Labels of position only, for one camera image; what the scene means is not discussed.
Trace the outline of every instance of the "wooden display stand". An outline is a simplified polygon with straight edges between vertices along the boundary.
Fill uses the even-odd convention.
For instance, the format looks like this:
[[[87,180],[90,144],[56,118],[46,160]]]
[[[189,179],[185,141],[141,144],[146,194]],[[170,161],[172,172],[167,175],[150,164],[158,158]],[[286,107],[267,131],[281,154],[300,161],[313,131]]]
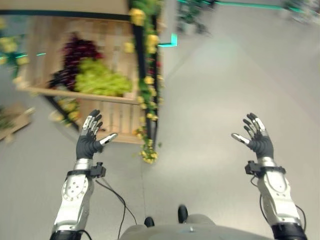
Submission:
[[[6,115],[12,116],[11,121],[13,127],[0,130],[0,141],[5,139],[7,143],[10,143],[14,139],[13,134],[31,122],[29,115],[33,113],[34,110],[32,108],[27,109],[21,103],[17,102],[6,107],[3,111]]]
[[[63,48],[73,32],[77,32],[82,39],[95,42],[98,51],[104,56],[105,65],[132,81],[132,92],[116,97],[48,88],[52,74],[63,69]],[[124,51],[124,43],[130,42],[132,38],[131,24],[127,21],[32,16],[27,39],[30,63],[21,68],[14,82],[20,91],[77,98],[81,115],[77,123],[80,126],[93,109],[99,109],[105,131],[99,132],[98,138],[116,132],[118,142],[141,143],[132,134],[139,127],[139,118],[142,116],[136,101],[137,57],[135,53]]]

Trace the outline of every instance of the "green grapes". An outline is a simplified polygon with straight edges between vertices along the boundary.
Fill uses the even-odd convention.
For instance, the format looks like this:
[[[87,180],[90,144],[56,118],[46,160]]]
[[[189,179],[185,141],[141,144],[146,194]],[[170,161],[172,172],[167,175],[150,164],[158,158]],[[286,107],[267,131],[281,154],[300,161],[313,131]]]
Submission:
[[[113,73],[98,59],[84,58],[75,77],[75,90],[85,94],[121,97],[131,92],[132,82],[119,73]]]

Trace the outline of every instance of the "grape bunch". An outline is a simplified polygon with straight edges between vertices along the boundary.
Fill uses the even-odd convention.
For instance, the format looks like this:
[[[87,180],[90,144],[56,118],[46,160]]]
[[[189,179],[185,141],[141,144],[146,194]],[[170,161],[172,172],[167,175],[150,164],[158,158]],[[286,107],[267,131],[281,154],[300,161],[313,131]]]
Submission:
[[[79,70],[74,89],[81,93],[122,97],[132,90],[132,82],[127,77],[113,73],[100,59],[81,60]]]
[[[103,56],[97,51],[93,41],[80,39],[76,33],[72,34],[63,52],[63,70],[55,72],[49,84],[51,88],[61,84],[68,90],[74,91],[80,60],[82,58],[100,59]]]

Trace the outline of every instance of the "black bracket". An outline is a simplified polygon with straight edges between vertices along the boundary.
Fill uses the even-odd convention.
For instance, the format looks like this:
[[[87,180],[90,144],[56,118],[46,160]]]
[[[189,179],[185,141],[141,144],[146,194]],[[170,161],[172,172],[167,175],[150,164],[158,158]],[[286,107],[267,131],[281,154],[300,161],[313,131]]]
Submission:
[[[66,174],[66,176],[71,176],[71,175],[81,175],[81,174],[85,174],[87,177],[91,177],[91,178],[101,178],[104,177],[106,175],[106,168],[104,166],[102,166],[103,162],[97,162],[96,166],[92,166],[90,170],[72,170],[72,171],[68,171],[68,173]]]
[[[261,166],[261,164],[255,163],[252,160],[248,161],[248,164],[244,169],[246,174],[255,175],[258,178],[263,177],[266,172],[280,172],[286,174],[286,170],[282,166]]]

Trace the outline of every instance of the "black cable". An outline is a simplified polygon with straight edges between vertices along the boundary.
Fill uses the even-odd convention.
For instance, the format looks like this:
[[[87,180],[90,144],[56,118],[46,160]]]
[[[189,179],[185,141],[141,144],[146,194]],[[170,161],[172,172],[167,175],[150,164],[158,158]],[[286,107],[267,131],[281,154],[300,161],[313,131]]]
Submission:
[[[89,234],[86,230],[78,230],[78,231],[76,231],[76,233],[85,233],[85,234],[88,236],[88,238],[89,238],[90,240],[92,240],[90,234]]]
[[[256,178],[256,176],[254,175],[254,176],[250,179],[250,183],[251,183],[253,186],[258,187],[258,185],[253,182],[255,178]],[[265,211],[264,211],[264,209],[263,209],[263,207],[262,207],[262,195],[261,195],[261,194],[260,194],[260,197],[259,197],[259,205],[260,205],[260,210],[261,210],[261,213],[262,213],[262,215],[263,215],[263,218],[264,218],[265,221],[268,223],[268,219],[267,219],[266,214],[265,214]]]
[[[250,179],[250,183],[255,186],[255,187],[258,187],[258,185],[256,185],[253,180],[256,178],[256,176],[253,176],[251,179]],[[260,198],[259,198],[259,205],[260,205],[260,210],[262,212],[262,215],[264,217],[264,219],[266,220],[266,222],[268,222],[267,220],[267,217],[266,217],[266,214],[265,214],[265,211],[263,210],[263,207],[262,207],[262,195],[260,194]],[[304,212],[304,210],[299,207],[298,205],[295,205],[295,207],[297,209],[299,209],[301,212],[302,212],[302,215],[303,215],[303,222],[304,222],[304,225],[303,225],[303,231],[306,232],[306,229],[307,229],[307,218],[306,218],[306,214]]]
[[[262,208],[262,195],[261,195],[261,194],[260,194],[260,199],[259,199],[259,205],[260,205],[260,210],[261,210],[261,213],[262,213],[265,221],[268,222],[268,219],[267,219],[267,217],[266,217],[265,211],[264,211],[263,208]]]
[[[121,233],[121,228],[122,228],[122,225],[123,225],[124,220],[125,220],[126,209],[128,209],[128,207],[127,207],[127,205],[126,205],[126,202],[125,202],[125,200],[123,199],[122,196],[120,196],[116,191],[114,191],[114,190],[111,189],[110,187],[102,184],[102,183],[99,182],[98,180],[95,180],[95,182],[96,182],[97,184],[99,184],[100,186],[102,186],[102,187],[108,189],[109,191],[113,192],[113,193],[119,198],[119,200],[122,202],[122,204],[123,204],[123,206],[124,206],[124,208],[123,208],[122,220],[121,220],[121,223],[120,223],[119,232],[118,232],[118,238],[117,238],[117,239],[119,239],[119,238],[120,238],[120,233]]]
[[[295,207],[297,209],[299,209],[301,212],[302,212],[302,215],[303,215],[303,221],[304,221],[304,225],[303,225],[303,231],[306,232],[306,229],[307,229],[307,218],[306,218],[306,214],[305,214],[305,211],[303,211],[303,209],[301,207],[299,207],[298,205],[295,205]]]
[[[111,185],[107,182],[107,180],[106,180],[105,178],[102,178],[102,180],[105,182],[105,184],[107,184],[107,186],[109,187],[109,190],[110,190],[111,192],[113,192],[113,193],[117,196],[117,198],[120,200],[120,202],[122,202],[122,204],[126,203],[126,201],[124,200],[124,198],[123,198],[122,196],[120,196],[120,195],[111,187]],[[128,208],[127,205],[125,205],[125,208],[126,208],[126,209],[129,211],[129,213],[131,214],[131,216],[132,216],[132,218],[133,218],[133,220],[134,220],[135,225],[137,225],[137,220],[136,220],[135,215],[132,213],[132,211]]]
[[[258,187],[258,185],[253,182],[253,180],[255,179],[255,177],[256,177],[256,176],[253,176],[253,177],[250,179],[250,183],[251,183],[253,186]]]

